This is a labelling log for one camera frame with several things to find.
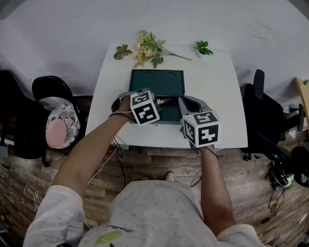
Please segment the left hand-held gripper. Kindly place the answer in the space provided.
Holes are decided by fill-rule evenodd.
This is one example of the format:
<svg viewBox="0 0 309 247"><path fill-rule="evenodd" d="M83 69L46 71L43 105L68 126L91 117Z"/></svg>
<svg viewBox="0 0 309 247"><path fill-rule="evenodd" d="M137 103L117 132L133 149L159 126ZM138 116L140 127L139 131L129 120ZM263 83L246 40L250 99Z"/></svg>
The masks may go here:
<svg viewBox="0 0 309 247"><path fill-rule="evenodd" d="M155 123L160 119L157 106L155 104L155 95L149 88L138 91L125 92L116 98L111 105L111 111L115 113L124 98L130 97L130 109L135 122L139 125Z"/></svg>

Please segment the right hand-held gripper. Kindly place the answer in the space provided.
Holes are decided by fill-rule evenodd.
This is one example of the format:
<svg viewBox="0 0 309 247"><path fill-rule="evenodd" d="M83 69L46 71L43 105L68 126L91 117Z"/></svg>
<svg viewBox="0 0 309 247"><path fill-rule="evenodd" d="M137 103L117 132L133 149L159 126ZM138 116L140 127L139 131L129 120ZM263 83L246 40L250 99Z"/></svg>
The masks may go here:
<svg viewBox="0 0 309 247"><path fill-rule="evenodd" d="M218 143L221 122L216 111L203 100L192 96L180 96L178 104L182 115L180 132L188 140L191 148Z"/></svg>

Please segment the person's left hand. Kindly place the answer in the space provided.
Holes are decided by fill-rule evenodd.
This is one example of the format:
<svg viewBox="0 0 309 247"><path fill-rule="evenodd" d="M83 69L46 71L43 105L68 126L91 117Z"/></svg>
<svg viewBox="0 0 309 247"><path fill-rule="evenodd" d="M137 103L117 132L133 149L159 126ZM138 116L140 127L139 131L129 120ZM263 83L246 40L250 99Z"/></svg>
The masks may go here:
<svg viewBox="0 0 309 247"><path fill-rule="evenodd" d="M125 98L122 100L122 102L119 105L119 108L117 110L118 113L123 113L123 114L130 114L131 108L130 108L130 99Z"/></svg>

